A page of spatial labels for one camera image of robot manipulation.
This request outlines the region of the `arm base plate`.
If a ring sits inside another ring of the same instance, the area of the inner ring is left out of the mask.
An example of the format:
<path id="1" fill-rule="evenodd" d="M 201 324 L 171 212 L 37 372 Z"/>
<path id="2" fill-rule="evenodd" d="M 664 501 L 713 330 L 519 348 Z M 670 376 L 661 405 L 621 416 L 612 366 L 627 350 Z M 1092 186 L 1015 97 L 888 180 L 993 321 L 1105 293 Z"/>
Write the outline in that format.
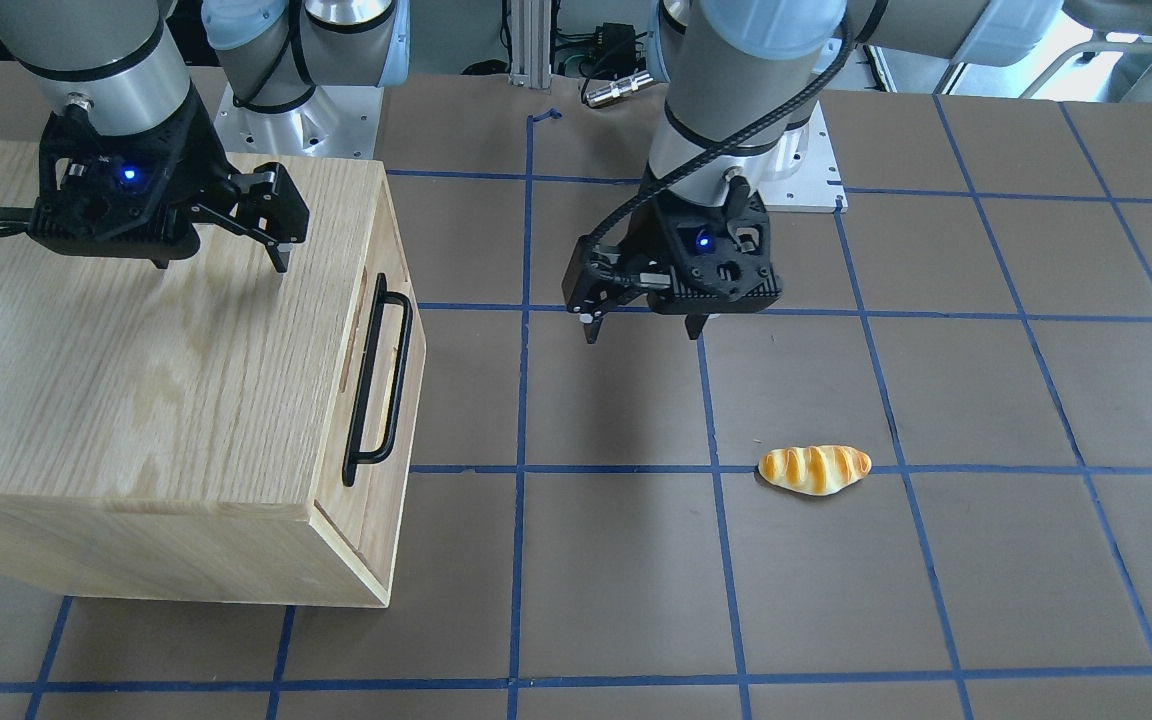
<path id="1" fill-rule="evenodd" d="M 320 86 L 296 109 L 262 114 L 233 106 L 225 90 L 214 126 L 229 152 L 371 160 L 384 88 Z"/>
<path id="2" fill-rule="evenodd" d="M 814 104 L 805 123 L 787 129 L 776 143 L 760 192 L 771 211 L 841 213 L 849 209 L 819 104 Z"/>

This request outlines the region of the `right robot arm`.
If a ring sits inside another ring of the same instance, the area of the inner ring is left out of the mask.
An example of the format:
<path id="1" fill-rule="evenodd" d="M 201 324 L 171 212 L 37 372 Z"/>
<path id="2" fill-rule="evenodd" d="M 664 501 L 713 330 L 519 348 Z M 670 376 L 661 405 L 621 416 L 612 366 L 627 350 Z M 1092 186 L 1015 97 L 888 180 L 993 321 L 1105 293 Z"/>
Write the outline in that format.
<path id="1" fill-rule="evenodd" d="M 198 13 L 257 152 L 343 151 L 346 119 L 326 90 L 410 73 L 407 1 L 204 1 Z M 200 251 L 207 223 L 287 272 L 306 200 L 285 165 L 230 162 L 161 3 L 0 1 L 0 41 L 50 104 L 36 200 L 0 209 L 0 238 L 164 270 Z"/>

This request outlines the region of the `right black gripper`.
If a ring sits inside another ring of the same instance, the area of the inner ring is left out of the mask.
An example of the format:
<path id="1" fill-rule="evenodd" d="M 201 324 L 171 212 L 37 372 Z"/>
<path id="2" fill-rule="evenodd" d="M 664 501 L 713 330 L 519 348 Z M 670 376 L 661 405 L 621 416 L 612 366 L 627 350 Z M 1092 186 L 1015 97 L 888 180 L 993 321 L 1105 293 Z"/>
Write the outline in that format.
<path id="1" fill-rule="evenodd" d="M 311 213 L 291 173 L 279 161 L 238 173 L 198 94 L 132 135 L 96 132 L 76 104 L 47 119 L 38 145 L 38 236 L 164 236 L 151 225 L 182 204 L 191 205 L 192 223 L 259 243 L 279 274 L 306 241 Z"/>

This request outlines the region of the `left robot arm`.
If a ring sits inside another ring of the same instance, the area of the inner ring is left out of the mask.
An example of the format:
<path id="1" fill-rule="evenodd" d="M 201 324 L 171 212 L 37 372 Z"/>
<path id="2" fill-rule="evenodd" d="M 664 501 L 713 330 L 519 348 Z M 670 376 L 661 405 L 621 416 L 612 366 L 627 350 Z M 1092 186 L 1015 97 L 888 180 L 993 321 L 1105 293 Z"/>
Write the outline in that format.
<path id="1" fill-rule="evenodd" d="M 667 92 L 637 192 L 573 247 L 562 291 L 589 343 L 635 300 L 681 316 L 781 300 L 763 199 L 778 149 L 859 44 L 1009 67 L 1058 1 L 660 1 Z"/>

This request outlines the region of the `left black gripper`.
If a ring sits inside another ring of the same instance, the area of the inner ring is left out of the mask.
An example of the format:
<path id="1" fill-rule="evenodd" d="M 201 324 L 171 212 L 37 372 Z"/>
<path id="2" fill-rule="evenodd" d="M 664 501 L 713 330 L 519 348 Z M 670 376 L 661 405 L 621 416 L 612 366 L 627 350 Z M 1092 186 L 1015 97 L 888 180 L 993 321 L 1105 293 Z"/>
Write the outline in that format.
<path id="1" fill-rule="evenodd" d="M 771 218 L 758 192 L 737 197 L 710 209 L 666 191 L 634 211 L 626 249 L 579 237 L 562 291 L 586 342 L 598 340 L 604 314 L 644 293 L 650 301 L 771 301 Z M 685 314 L 687 338 L 699 341 L 708 319 Z"/>

